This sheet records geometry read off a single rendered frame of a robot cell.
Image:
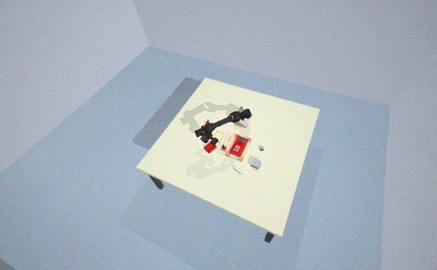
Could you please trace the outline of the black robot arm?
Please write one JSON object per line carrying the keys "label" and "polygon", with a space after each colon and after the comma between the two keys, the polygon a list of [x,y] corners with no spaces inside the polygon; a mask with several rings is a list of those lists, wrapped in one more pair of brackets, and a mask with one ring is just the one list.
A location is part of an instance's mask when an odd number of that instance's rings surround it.
{"label": "black robot arm", "polygon": [[[233,118],[231,115],[233,116]],[[249,118],[251,118],[251,116],[252,116],[252,114],[248,108],[243,110],[241,113],[239,111],[235,111],[235,112],[231,113],[227,118],[224,118],[218,122],[207,123],[207,124],[201,126],[201,129],[198,129],[195,131],[195,134],[197,137],[200,137],[203,135],[200,139],[202,140],[202,142],[207,143],[208,140],[210,140],[210,137],[206,136],[206,135],[212,133],[212,131],[215,130],[215,128],[222,126],[222,125],[226,124],[227,122],[235,123],[235,122],[239,122],[240,120],[244,121],[245,118],[249,119]]]}

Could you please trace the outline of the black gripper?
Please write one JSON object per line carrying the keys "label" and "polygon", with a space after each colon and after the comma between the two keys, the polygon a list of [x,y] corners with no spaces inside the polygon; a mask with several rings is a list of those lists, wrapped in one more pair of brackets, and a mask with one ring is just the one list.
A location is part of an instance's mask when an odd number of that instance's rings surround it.
{"label": "black gripper", "polygon": [[210,137],[210,139],[211,139],[211,144],[212,145],[215,145],[215,144],[217,144],[218,142],[219,142],[219,140],[215,137],[215,138],[213,138],[212,136],[213,136],[213,134],[208,134],[208,135],[206,135],[206,136],[209,136]]}

